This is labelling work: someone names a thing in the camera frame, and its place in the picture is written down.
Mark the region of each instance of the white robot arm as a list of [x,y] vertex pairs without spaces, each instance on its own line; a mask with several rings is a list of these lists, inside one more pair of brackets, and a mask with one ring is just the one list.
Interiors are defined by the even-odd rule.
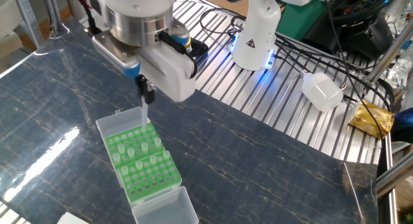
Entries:
[[[126,76],[145,76],[173,101],[184,101],[194,93],[194,60],[161,37],[172,36],[181,47],[188,43],[188,30],[172,16],[174,0],[87,1],[108,28],[93,37],[95,47]],[[310,0],[282,1],[305,5]],[[266,67],[275,49],[280,18],[275,0],[250,0],[247,22],[234,43],[234,61],[239,66],[248,70]]]
[[[282,0],[303,6],[311,0]],[[281,10],[276,0],[249,0],[247,20],[243,31],[236,36],[232,49],[234,62],[247,70],[272,68],[273,52],[277,52],[276,29]]]
[[[177,102],[194,93],[196,65],[183,46],[188,30],[172,16],[174,0],[87,1],[108,28],[92,38],[93,44],[127,77],[143,75]],[[184,52],[161,36],[172,36]]]

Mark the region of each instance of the black marble surface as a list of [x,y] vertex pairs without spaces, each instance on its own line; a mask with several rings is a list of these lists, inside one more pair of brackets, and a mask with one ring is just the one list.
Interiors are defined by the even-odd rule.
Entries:
[[[73,19],[0,79],[0,197],[32,224],[134,223],[95,121],[140,105]],[[200,223],[377,223],[375,165],[344,163],[196,92],[154,123]]]

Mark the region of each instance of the cardboard box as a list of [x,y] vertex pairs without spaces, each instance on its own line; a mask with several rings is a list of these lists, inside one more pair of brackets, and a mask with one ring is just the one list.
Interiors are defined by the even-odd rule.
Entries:
[[239,13],[243,16],[247,16],[248,14],[248,0],[242,0],[235,3],[231,3],[227,0],[207,0],[211,3],[214,3],[221,8],[226,8],[236,13]]

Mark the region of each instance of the metal rod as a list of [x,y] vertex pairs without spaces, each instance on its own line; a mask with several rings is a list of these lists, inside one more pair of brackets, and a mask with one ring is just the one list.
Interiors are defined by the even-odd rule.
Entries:
[[379,183],[383,178],[386,178],[389,174],[393,173],[393,171],[397,170],[400,165],[408,161],[411,157],[413,157],[413,152],[410,152],[405,157],[401,158],[393,167],[391,167],[390,169],[385,171],[381,176],[379,176],[376,182]]
[[407,154],[403,160],[397,162],[390,170],[378,177],[378,197],[390,192],[400,181],[403,181],[413,170],[413,152]]
[[46,7],[50,17],[50,32],[51,34],[57,33],[60,26],[62,26],[62,20],[60,18],[60,10],[56,0],[45,0]]
[[372,72],[366,77],[366,82],[373,85],[380,78],[383,72],[391,64],[393,59],[400,53],[403,43],[413,36],[413,21],[401,32],[400,36],[394,41],[393,45],[387,50],[381,61],[374,67]]

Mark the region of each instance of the black equipment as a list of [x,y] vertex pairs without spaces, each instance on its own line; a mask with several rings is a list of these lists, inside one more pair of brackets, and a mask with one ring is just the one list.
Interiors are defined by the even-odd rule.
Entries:
[[[329,5],[344,50],[378,59],[390,48],[394,38],[380,11],[389,2],[391,0],[332,0]],[[327,11],[302,42],[326,53],[335,53],[337,43],[328,22]]]

